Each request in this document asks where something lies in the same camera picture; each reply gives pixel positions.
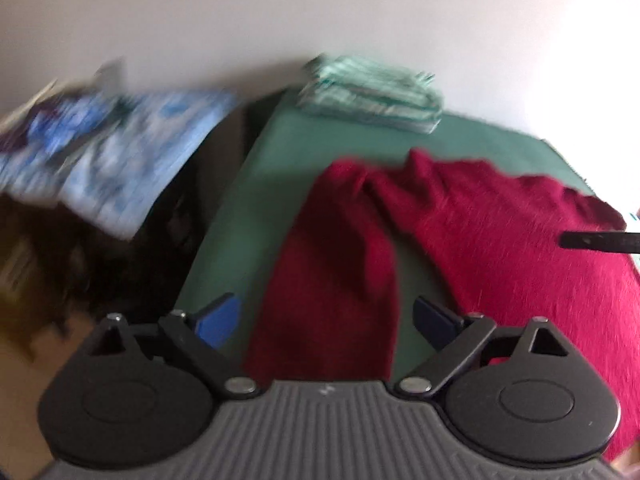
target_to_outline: green striped fabric stack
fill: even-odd
[[[300,91],[305,110],[430,134],[442,116],[433,74],[415,73],[358,56],[319,56],[307,63]]]

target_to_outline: red fabric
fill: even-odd
[[[568,336],[620,400],[613,457],[640,434],[638,274],[629,256],[556,240],[624,225],[595,197],[483,161],[414,150],[402,168],[335,162],[284,243],[246,370],[263,383],[388,379],[399,318],[391,226],[429,255],[464,312],[515,326],[547,316]]]

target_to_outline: metal screw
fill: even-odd
[[[404,393],[412,395],[425,394],[431,390],[431,383],[424,377],[405,377],[399,386]]]
[[[172,316],[181,317],[182,319],[187,319],[187,313],[179,308],[174,308],[169,314]]]
[[[252,394],[257,387],[251,377],[231,377],[225,382],[227,391],[238,395]]]

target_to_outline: folded clothes stack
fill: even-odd
[[[415,73],[357,56],[318,56],[298,105],[313,113],[430,134],[442,116],[433,74]]]

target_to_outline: white wall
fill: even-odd
[[[229,84],[255,95],[319,52],[357,52],[435,72],[450,109],[549,138],[596,190],[640,205],[631,173],[595,171],[603,155],[610,169],[629,166],[628,148],[620,164],[612,148],[580,146],[606,134],[639,147],[630,1],[0,0],[0,110],[117,56],[133,89]]]

